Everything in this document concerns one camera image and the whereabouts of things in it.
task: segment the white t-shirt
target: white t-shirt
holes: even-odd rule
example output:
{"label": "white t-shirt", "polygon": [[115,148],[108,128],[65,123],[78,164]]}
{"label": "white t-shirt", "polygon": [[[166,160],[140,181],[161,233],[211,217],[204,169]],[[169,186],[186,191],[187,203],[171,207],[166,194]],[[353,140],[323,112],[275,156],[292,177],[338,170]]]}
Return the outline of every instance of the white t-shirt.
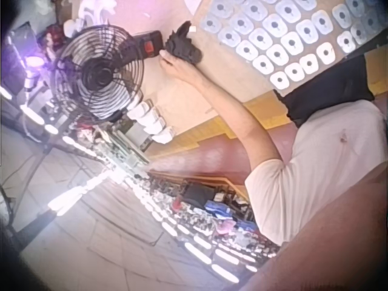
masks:
{"label": "white t-shirt", "polygon": [[387,160],[386,123],[371,102],[314,113],[296,134],[288,164],[260,164],[245,184],[260,232],[290,241],[312,216]]}

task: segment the black fan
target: black fan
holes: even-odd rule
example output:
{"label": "black fan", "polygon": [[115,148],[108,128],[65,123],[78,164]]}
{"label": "black fan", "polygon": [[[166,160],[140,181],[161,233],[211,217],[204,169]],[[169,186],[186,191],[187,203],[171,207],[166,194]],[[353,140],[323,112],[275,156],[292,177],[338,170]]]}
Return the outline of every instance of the black fan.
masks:
{"label": "black fan", "polygon": [[69,118],[94,125],[128,106],[143,73],[135,39],[120,27],[99,25],[78,33],[58,54],[52,90]]}

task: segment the white container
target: white container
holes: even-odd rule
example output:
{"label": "white container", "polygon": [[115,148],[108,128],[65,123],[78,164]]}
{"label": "white container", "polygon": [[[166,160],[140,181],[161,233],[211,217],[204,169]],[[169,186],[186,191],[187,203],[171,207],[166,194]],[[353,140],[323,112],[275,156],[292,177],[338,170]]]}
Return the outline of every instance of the white container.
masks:
{"label": "white container", "polygon": [[269,75],[275,70],[273,64],[265,55],[261,55],[258,58],[254,59],[252,65],[255,69],[257,69],[260,73],[264,75]]}
{"label": "white container", "polygon": [[146,102],[140,102],[134,109],[127,113],[127,116],[132,120],[137,120],[143,117],[150,110],[150,106]]}
{"label": "white container", "polygon": [[296,23],[301,19],[301,12],[291,0],[282,0],[275,6],[276,12],[288,23]]}
{"label": "white container", "polygon": [[274,44],[267,51],[268,58],[276,65],[285,65],[289,62],[289,56],[286,50],[279,44]]}
{"label": "white container", "polygon": [[286,23],[276,13],[271,14],[263,20],[263,27],[276,38],[281,38],[288,32]]}
{"label": "white container", "polygon": [[316,48],[316,54],[325,65],[330,65],[335,61],[335,52],[331,43],[324,42]]}
{"label": "white container", "polygon": [[166,126],[166,121],[163,117],[159,117],[158,120],[144,128],[144,131],[150,135],[157,135]]}
{"label": "white container", "polygon": [[222,27],[222,24],[217,18],[209,14],[202,18],[200,26],[207,32],[218,33]]}
{"label": "white container", "polygon": [[136,105],[138,105],[140,102],[140,96],[138,94],[136,94],[133,99],[131,100],[130,104],[127,106],[127,110],[128,111],[131,111],[132,109],[134,109],[136,107]]}
{"label": "white container", "polygon": [[152,139],[160,144],[167,144],[168,142],[172,141],[174,136],[175,132],[171,126],[168,126],[159,134],[152,136]]}
{"label": "white container", "polygon": [[324,10],[319,10],[311,16],[311,20],[314,23],[315,27],[323,35],[328,35],[333,31],[333,23],[330,20],[329,15]]}
{"label": "white container", "polygon": [[288,32],[280,39],[281,44],[292,56],[303,52],[303,43],[296,32]]}
{"label": "white container", "polygon": [[309,19],[305,19],[296,25],[296,31],[306,44],[313,44],[318,40],[318,32]]}
{"label": "white container", "polygon": [[253,61],[259,56],[257,49],[247,40],[243,40],[236,48],[236,52],[247,61]]}
{"label": "white container", "polygon": [[286,89],[290,85],[290,81],[284,72],[276,72],[269,79],[271,83],[279,90]]}
{"label": "white container", "polygon": [[148,126],[150,124],[155,123],[159,118],[159,113],[155,107],[151,108],[143,117],[138,119],[138,123],[143,126]]}
{"label": "white container", "polygon": [[352,26],[352,17],[350,16],[349,9],[345,4],[338,4],[335,6],[332,13],[339,26],[343,29],[347,29]]}
{"label": "white container", "polygon": [[306,55],[306,56],[303,56],[299,60],[299,63],[302,66],[305,73],[308,75],[315,73],[319,69],[318,59],[316,58],[316,56],[313,53]]}
{"label": "white container", "polygon": [[294,82],[299,82],[304,79],[304,72],[301,65],[297,62],[293,62],[284,68],[284,72]]}

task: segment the person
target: person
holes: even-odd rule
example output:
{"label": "person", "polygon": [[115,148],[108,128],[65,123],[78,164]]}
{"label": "person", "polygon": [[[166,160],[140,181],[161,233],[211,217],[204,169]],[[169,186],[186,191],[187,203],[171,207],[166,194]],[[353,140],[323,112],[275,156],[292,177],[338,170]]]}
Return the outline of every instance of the person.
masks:
{"label": "person", "polygon": [[166,51],[160,55],[164,71],[194,86],[243,144],[252,170],[245,184],[256,222],[279,246],[387,160],[384,116],[371,102],[359,100],[315,112],[298,129],[286,164],[267,130],[238,100],[188,62]]}
{"label": "person", "polygon": [[387,164],[321,209],[240,289],[388,290]]}

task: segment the light fixture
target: light fixture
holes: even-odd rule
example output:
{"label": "light fixture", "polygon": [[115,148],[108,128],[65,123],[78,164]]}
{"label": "light fixture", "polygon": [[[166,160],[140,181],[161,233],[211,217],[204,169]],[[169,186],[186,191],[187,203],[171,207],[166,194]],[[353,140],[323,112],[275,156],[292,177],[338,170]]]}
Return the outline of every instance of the light fixture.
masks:
{"label": "light fixture", "polygon": [[255,262],[256,262],[256,260],[255,260],[254,258],[252,258],[251,256],[249,256],[249,255],[242,255],[242,257],[243,257],[244,259],[246,259],[247,261],[250,261],[250,262],[252,262],[252,263],[255,263]]}
{"label": "light fixture", "polygon": [[145,203],[145,204],[144,204],[144,207],[145,207],[145,209],[147,209],[149,212],[152,212],[152,211],[153,211],[153,208],[152,208],[152,206],[151,206],[149,203]]}
{"label": "light fixture", "polygon": [[228,253],[224,252],[223,250],[216,249],[216,255],[218,255],[222,259],[224,259],[224,260],[226,260],[234,265],[238,265],[238,263],[239,263],[238,258],[235,258],[234,256],[229,255]]}
{"label": "light fixture", "polygon": [[212,248],[211,244],[209,244],[207,241],[205,241],[204,239],[200,238],[199,236],[194,236],[194,241],[197,244],[200,244],[201,246],[203,246],[207,250],[210,250]]}
{"label": "light fixture", "polygon": [[62,216],[65,214],[70,208],[74,206],[74,204],[77,203],[78,200],[80,200],[82,197],[82,193],[78,194],[76,197],[74,197],[71,201],[69,201],[64,207],[60,209],[60,211],[57,212],[56,216]]}
{"label": "light fixture", "polygon": [[253,272],[253,273],[256,273],[256,272],[257,272],[257,268],[254,267],[254,266],[246,265],[246,268],[247,268],[248,270],[250,270],[251,272]]}
{"label": "light fixture", "polygon": [[44,119],[39,114],[37,114],[35,111],[33,111],[30,107],[28,107],[26,104],[20,105],[20,109],[23,111],[23,113],[25,115],[27,115],[35,123],[37,123],[39,125],[44,124]]}
{"label": "light fixture", "polygon": [[63,194],[60,194],[55,199],[51,200],[48,204],[48,207],[52,211],[58,211],[61,208],[63,208],[65,205],[67,205],[67,203],[72,201],[76,196],[78,196],[80,193],[82,193],[83,191],[84,191],[84,189],[81,186],[74,187],[74,188],[70,189],[69,191],[66,191]]}
{"label": "light fixture", "polygon": [[40,68],[44,65],[44,60],[38,56],[29,56],[25,59],[27,67],[30,68]]}
{"label": "light fixture", "polygon": [[182,231],[182,233],[184,233],[185,235],[189,235],[190,234],[189,230],[187,228],[185,228],[184,226],[180,225],[180,224],[177,225],[177,228],[180,231]]}
{"label": "light fixture", "polygon": [[165,210],[161,211],[160,214],[161,214],[164,218],[169,217],[169,215],[167,214],[167,212],[166,212]]}
{"label": "light fixture", "polygon": [[176,220],[175,219],[169,217],[168,220],[171,222],[171,224],[176,225]]}
{"label": "light fixture", "polygon": [[212,263],[212,259],[210,259],[207,255],[202,253],[200,250],[198,250],[195,246],[193,246],[191,243],[186,242],[184,244],[184,247],[193,255],[195,255],[198,259],[200,259],[202,262],[204,262],[207,265],[210,265]]}
{"label": "light fixture", "polygon": [[228,252],[230,252],[230,248],[224,246],[223,244],[218,244],[218,247],[224,249],[224,250],[227,250]]}
{"label": "light fixture", "polygon": [[221,268],[219,265],[213,264],[212,269],[214,270],[214,272],[221,275],[222,277],[229,280],[230,282],[239,283],[239,279],[235,275],[233,275],[232,273],[228,272],[227,270]]}
{"label": "light fixture", "polygon": [[3,88],[3,87],[1,87],[1,86],[0,86],[0,93],[1,93],[1,95],[2,95],[5,99],[12,100],[12,95],[9,94],[9,92],[6,91],[6,89]]}
{"label": "light fixture", "polygon": [[46,124],[44,126],[44,129],[46,129],[46,131],[48,131],[49,133],[51,133],[52,135],[57,135],[58,134],[58,129],[55,128],[53,125],[51,124]]}
{"label": "light fixture", "polygon": [[155,211],[152,212],[152,216],[155,218],[156,221],[161,222],[163,218]]}
{"label": "light fixture", "polygon": [[75,144],[74,139],[72,139],[72,138],[69,137],[69,136],[65,136],[65,135],[64,135],[64,136],[62,137],[62,140],[63,140],[64,142],[66,142],[67,144],[70,144],[71,146]]}
{"label": "light fixture", "polygon": [[170,224],[167,222],[162,222],[162,227],[172,236],[178,236],[178,233],[176,232],[175,229],[172,228]]}

